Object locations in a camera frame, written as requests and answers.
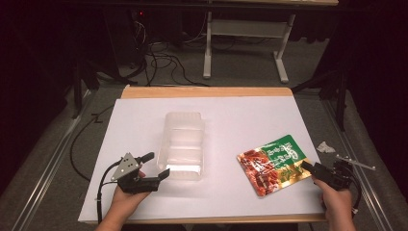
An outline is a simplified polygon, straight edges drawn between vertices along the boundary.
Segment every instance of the wire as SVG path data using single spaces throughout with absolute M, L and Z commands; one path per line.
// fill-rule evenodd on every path
M 236 42 L 237 42 L 237 40 L 236 40 L 235 38 L 232 38 L 231 36 L 214 36 L 214 38 L 215 38 L 215 40 L 220 41 L 220 43 L 224 43 L 225 40 L 231 41 L 231 44 L 228 45 L 228 46 L 225 47 L 225 48 L 216 48 L 216 47 L 215 47 L 215 43 L 212 42 L 212 43 L 211 43 L 212 49 L 219 50 L 219 51 L 229 50 L 229 49 L 231 49 L 232 47 L 234 47 L 234 45 L 235 45 Z
M 102 186 L 106 186 L 106 185 L 109 185 L 109 184 L 117 184 L 117 181 L 106 182 Z
M 114 105 L 109 106 L 108 108 L 104 109 L 102 112 L 100 112 L 99 114 L 94 115 L 94 118 L 91 119 L 79 132 L 78 134 L 75 136 L 74 140 L 72 141 L 72 144 L 69 148 L 69 161 L 72 165 L 72 167 L 74 168 L 75 172 L 81 176 L 82 178 L 84 178 L 85 180 L 90 182 L 90 179 L 83 174 L 76 166 L 73 160 L 73 149 L 74 149 L 74 145 L 75 142 L 78 140 L 78 138 L 81 136 L 81 134 L 85 131 L 85 129 L 92 123 L 94 122 L 96 119 L 98 119 L 102 114 L 104 114 L 105 112 L 107 112 L 109 109 L 111 109 Z
M 309 228 L 310 230 L 315 231 L 315 228 L 313 227 L 312 223 L 309 223 Z
M 206 22 L 207 22 L 207 13 L 204 13 L 204 19 L 203 19 L 203 23 L 202 23 L 202 25 L 201 25 L 200 32 L 198 32 L 198 34 L 197 34 L 197 36 L 196 36 L 195 38 L 192 38 L 192 39 L 190 39 L 190 40 L 186 40 L 186 41 L 183 41 L 183 42 L 184 42 L 185 44 L 187 44 L 187 43 L 190 43 L 190 42 L 192 42 L 192 41 L 196 41 L 196 40 L 200 40 L 200 39 L 205 38 L 206 36 L 202 36 L 202 33 L 203 33 L 203 31 L 204 31 Z
M 130 79 L 132 77 L 135 77 L 135 76 L 139 75 L 140 73 L 142 73 L 146 69 L 146 67 L 147 67 L 146 58 L 142 58 L 141 61 L 140 61 L 139 68 L 137 70 L 135 70 L 134 72 L 124 76 L 123 78 Z
M 141 24 L 138 21 L 134 21 L 134 23 L 136 23 L 138 25 L 138 31 L 136 32 L 136 35 L 134 37 L 135 42 L 137 42 L 138 37 L 139 37 L 139 33 L 140 33 L 140 29 L 143 29 L 143 40 L 141 41 L 141 44 L 144 44 L 144 42 L 146 41 L 146 28 L 144 28 L 144 25 Z
M 151 52 L 151 54 L 146 54 L 146 55 L 152 56 L 153 61 L 151 62 L 151 66 L 153 66 L 153 67 L 155 68 L 155 71 L 156 71 L 156 69 L 158 69 L 158 68 L 165 68 L 165 67 L 171 66 L 172 64 L 175 64 L 175 67 L 171 69 L 171 74 L 170 74 L 170 76 L 171 76 L 172 80 L 173 80 L 176 84 L 182 85 L 182 86 L 191 86 L 191 85 L 193 85 L 193 86 L 205 86 L 205 87 L 209 87 L 209 85 L 206 85 L 206 84 L 203 84 L 203 83 L 194 82 L 194 81 L 190 80 L 190 79 L 187 77 L 187 75 L 186 75 L 186 69 L 183 67 L 183 65 L 181 64 L 180 60 L 179 60 L 176 56 L 168 55 L 168 54 L 165 54 L 165 53 L 159 53 L 158 55 L 157 55 L 157 54 L 155 55 L 154 52 Z M 167 60 L 168 63 L 166 63 L 164 66 L 158 66 L 158 60 Z M 175 71 L 176 68 L 179 67 L 179 66 L 182 68 L 182 72 L 183 72 L 182 76 L 183 76 L 183 78 L 187 81 L 187 83 L 178 82 L 178 81 L 175 80 L 175 78 L 174 78 L 174 71 Z M 147 86 L 151 86 L 152 81 L 153 81 L 153 78 L 154 78 L 154 76 L 148 81 Z
M 357 189 L 357 199 L 354 202 L 353 208 L 352 208 L 352 213 L 351 215 L 354 217 L 354 215 L 357 214 L 358 212 L 358 206 L 360 204 L 360 200 L 361 200 L 361 196 L 362 196 L 362 189 L 361 189 L 361 184 L 360 181 L 358 180 L 358 178 L 356 177 L 356 175 L 354 174 L 354 172 L 352 170 L 350 170 L 347 167 L 342 167 L 342 170 L 345 170 L 351 177 L 351 182 L 354 184 L 354 186 Z
M 191 48 L 201 48 L 207 44 L 207 40 L 205 40 L 204 38 L 205 37 L 201 37 L 189 42 L 185 42 L 185 45 Z
M 103 173 L 101 182 L 99 183 L 99 188 L 98 188 L 98 194 L 96 195 L 96 211 L 98 214 L 98 223 L 101 223 L 102 221 L 102 187 L 108 183 L 104 183 L 105 177 L 108 174 L 108 172 L 114 168 L 115 166 L 118 166 L 122 160 L 117 161 L 113 163 L 111 166 L 109 166 L 106 170 L 105 173 Z
M 236 41 L 238 41 L 241 44 L 249 44 L 249 45 L 259 45 L 262 44 L 264 42 L 268 42 L 274 38 L 259 38 L 258 41 L 246 41 L 246 40 L 242 40 L 240 38 L 247 38 L 247 37 L 238 37 L 238 38 L 234 38 Z

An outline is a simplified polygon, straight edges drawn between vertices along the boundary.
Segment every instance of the transparent plastic box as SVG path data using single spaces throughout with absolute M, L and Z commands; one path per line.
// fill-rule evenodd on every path
M 159 170 L 170 168 L 169 179 L 200 180 L 203 171 L 204 121 L 200 113 L 166 115 Z

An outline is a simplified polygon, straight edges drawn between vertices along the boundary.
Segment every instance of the desk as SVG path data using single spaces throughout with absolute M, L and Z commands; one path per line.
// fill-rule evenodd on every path
M 291 134 L 309 160 L 319 160 L 291 90 L 126 88 L 116 101 L 79 221 L 97 221 L 94 198 L 105 169 L 126 152 L 135 157 L 149 151 L 159 153 L 166 113 L 185 110 L 200 112 L 206 122 L 203 178 L 197 182 L 166 179 L 157 192 L 143 201 L 129 222 L 324 220 L 319 188 L 310 178 L 261 198 L 236 159 L 243 151 Z M 147 176 L 157 174 L 155 159 L 144 164 L 142 170 Z M 115 185 L 107 185 L 103 189 L 103 213 L 109 208 L 114 188 Z
M 223 0 L 222 2 L 247 2 L 263 4 L 287 4 L 287 5 L 313 5 L 313 6 L 337 6 L 338 0 L 318 0 L 318 1 L 291 1 L 291 0 Z M 204 74 L 205 79 L 211 78 L 211 59 L 212 35 L 224 36 L 244 36 L 259 38 L 277 38 L 281 39 L 277 50 L 274 50 L 273 59 L 278 70 L 280 81 L 283 84 L 289 82 L 282 56 L 288 42 L 289 35 L 293 27 L 295 14 L 291 14 L 286 22 L 265 22 L 248 20 L 223 20 L 213 19 L 212 12 L 207 13 L 207 45 L 204 56 Z

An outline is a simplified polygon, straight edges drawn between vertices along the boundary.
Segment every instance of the human hand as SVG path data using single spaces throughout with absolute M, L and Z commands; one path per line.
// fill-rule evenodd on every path
M 139 171 L 139 176 L 144 177 L 145 174 Z M 135 213 L 139 204 L 148 196 L 150 192 L 142 192 L 138 194 L 129 194 L 116 186 L 111 207 L 102 219 L 102 222 L 96 228 L 97 231 L 112 230 L 119 231 L 123 223 L 128 217 Z
M 313 181 L 323 191 L 322 201 L 326 207 L 326 218 L 331 231 L 355 230 L 351 208 L 352 195 L 350 190 L 336 191 L 315 176 Z

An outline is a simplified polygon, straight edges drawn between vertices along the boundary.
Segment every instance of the black cable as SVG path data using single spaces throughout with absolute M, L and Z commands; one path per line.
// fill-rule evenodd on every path
M 105 183 L 103 183 L 102 186 L 106 186 L 106 185 L 110 185 L 110 184 L 117 184 L 117 181 L 105 182 Z
M 99 183 L 99 188 L 98 188 L 98 194 L 96 195 L 96 211 L 98 214 L 98 223 L 101 223 L 102 221 L 102 187 L 105 185 L 105 177 L 108 174 L 108 172 L 114 168 L 115 166 L 118 166 L 122 160 L 117 161 L 113 163 L 111 166 L 109 166 L 106 170 L 105 173 L 103 173 L 101 182 Z
M 170 66 L 171 64 L 175 64 L 175 67 L 172 68 L 172 70 L 171 70 L 171 75 L 170 75 L 170 76 L 171 76 L 171 78 L 173 79 L 173 81 L 174 81 L 176 84 L 182 85 L 182 86 L 194 85 L 194 86 L 209 87 L 209 85 L 206 85 L 206 84 L 203 84 L 203 83 L 197 83 L 197 82 L 194 82 L 194 81 L 190 80 L 190 79 L 186 76 L 186 69 L 183 67 L 183 65 L 181 64 L 180 60 L 179 60 L 176 56 L 172 56 L 172 55 L 168 55 L 168 54 L 164 54 L 164 53 L 161 53 L 160 55 L 154 55 L 153 52 L 152 52 L 152 54 L 150 54 L 150 56 L 153 56 L 153 57 L 154 57 L 154 61 L 152 61 L 151 63 L 153 63 L 153 62 L 155 63 L 155 66 L 154 66 L 155 68 L 165 68 L 165 67 Z M 164 65 L 164 66 L 158 67 L 158 66 L 157 66 L 157 61 L 158 61 L 158 60 L 168 60 L 169 63 L 166 64 L 166 65 Z M 176 81 L 176 80 L 174 79 L 173 73 L 174 73 L 175 69 L 176 69 L 178 66 L 180 66 L 180 67 L 182 68 L 183 78 L 184 78 L 187 82 L 189 82 L 188 84 L 179 83 L 178 81 Z
M 159 44 L 164 44 L 165 47 L 153 51 L 153 46 L 159 45 Z M 150 52 L 151 52 L 151 53 L 162 53 L 162 52 L 166 51 L 167 49 L 168 49 L 168 42 L 156 41 L 156 42 L 152 42 L 152 43 L 150 44 Z
M 315 228 L 313 227 L 312 223 L 309 223 L 309 228 L 310 230 L 315 231 Z
M 156 57 L 155 57 L 155 55 L 154 55 L 154 53 L 153 53 L 153 51 L 152 51 L 152 46 L 150 46 L 150 53 L 151 53 L 151 56 L 153 57 L 153 61 L 150 63 L 150 65 L 152 65 L 152 63 L 154 62 L 155 64 L 154 64 L 154 71 L 153 71 L 153 75 L 152 75 L 152 78 L 151 79 L 149 79 L 149 77 L 148 77 L 148 75 L 147 75 L 147 69 L 144 71 L 145 72 L 145 74 L 146 74 L 146 80 L 147 80 L 147 86 L 148 87 L 151 87 L 151 83 L 153 82 L 153 80 L 154 80 L 154 78 L 156 77 L 156 72 L 157 72 L 157 59 L 156 59 Z
M 104 114 L 106 111 L 108 111 L 109 109 L 111 109 L 114 105 L 109 106 L 108 108 L 104 109 L 102 112 L 100 112 L 99 114 L 96 114 L 94 116 L 93 119 L 91 119 L 79 132 L 78 134 L 75 136 L 74 140 L 72 141 L 72 144 L 69 148 L 69 161 L 72 165 L 72 167 L 74 168 L 75 172 L 81 176 L 82 178 L 84 178 L 85 180 L 90 182 L 90 179 L 85 176 L 85 174 L 83 174 L 74 164 L 74 160 L 73 160 L 73 149 L 74 149 L 74 145 L 75 142 L 78 140 L 78 138 L 81 136 L 81 134 L 84 132 L 84 130 L 92 123 L 94 122 L 96 119 L 98 119 L 102 114 Z
M 249 45 L 258 45 L 258 44 L 262 44 L 264 42 L 268 42 L 273 39 L 273 38 L 259 38 L 258 41 L 251 42 L 251 41 L 241 40 L 240 38 L 245 38 L 245 37 L 234 38 L 234 40 L 238 41 L 240 44 L 249 44 Z
M 134 72 L 124 76 L 123 78 L 130 79 L 132 77 L 135 77 L 135 76 L 139 75 L 140 73 L 142 73 L 146 68 L 147 68 L 147 61 L 146 61 L 145 58 L 143 58 L 143 59 L 141 59 L 139 68 L 137 70 L 135 70 Z
M 205 29 L 206 24 L 207 24 L 207 13 L 204 13 L 203 23 L 201 24 L 200 31 L 197 33 L 197 35 L 193 39 L 185 40 L 185 41 L 183 41 L 183 43 L 188 44 L 190 42 L 197 41 L 197 40 L 200 40 L 200 39 L 203 39 L 203 38 L 207 37 L 207 35 L 202 36 L 202 33 L 203 33 L 204 29 Z
M 95 63 L 94 61 L 83 59 L 83 62 L 84 62 L 84 64 L 88 64 L 91 69 L 100 70 L 101 72 L 103 72 L 103 73 L 107 74 L 108 76 L 112 77 L 113 79 L 117 80 L 119 83 L 126 84 L 126 85 L 137 85 L 138 81 L 132 81 L 129 78 L 138 75 L 144 69 L 144 66 L 142 65 L 142 62 L 141 62 L 141 65 L 140 65 L 138 70 L 132 72 L 131 74 L 129 74 L 129 75 L 125 76 L 125 77 L 122 77 L 120 74 L 115 73 L 115 72 L 111 72 L 110 70 L 106 69 L 105 67 L 103 67 L 100 64 Z
M 211 43 L 211 48 L 212 49 L 214 49 L 214 50 L 219 50 L 219 51 L 226 51 L 226 50 L 229 50 L 229 49 L 231 49 L 232 47 L 234 47 L 234 45 L 236 44 L 236 40 L 235 40 L 235 38 L 232 38 L 232 37 L 227 37 L 227 36 L 216 36 L 216 37 L 214 37 L 214 39 L 215 40 L 229 40 L 229 41 L 231 41 L 231 44 L 229 45 L 229 46 L 227 46 L 226 48 L 216 48 L 215 47 L 215 43 L 214 42 L 212 42 Z
M 153 61 L 150 62 L 150 65 L 152 65 L 155 68 L 160 68 L 160 69 L 166 68 L 168 66 L 171 66 L 172 63 L 174 63 L 174 61 L 170 58 L 168 54 L 165 54 L 162 52 L 160 52 L 158 55 L 155 55 L 154 53 L 149 54 L 149 55 L 152 56 L 154 59 Z M 159 66 L 159 64 L 157 63 L 158 60 L 168 60 L 169 62 L 167 64 Z
M 358 212 L 358 206 L 360 204 L 360 200 L 361 200 L 361 196 L 362 196 L 362 188 L 361 188 L 361 184 L 360 181 L 357 179 L 356 175 L 354 174 L 354 172 L 352 170 L 350 170 L 347 167 L 342 167 L 343 170 L 345 170 L 349 176 L 351 177 L 351 181 L 354 184 L 354 186 L 357 189 L 357 199 L 354 202 L 353 208 L 352 208 L 352 212 L 351 215 L 354 217 L 354 215 L 357 214 Z
M 184 45 L 191 47 L 191 48 L 200 48 L 203 47 L 207 44 L 207 40 L 205 40 L 206 37 L 198 38 L 196 40 L 191 40 L 191 41 L 185 41 Z

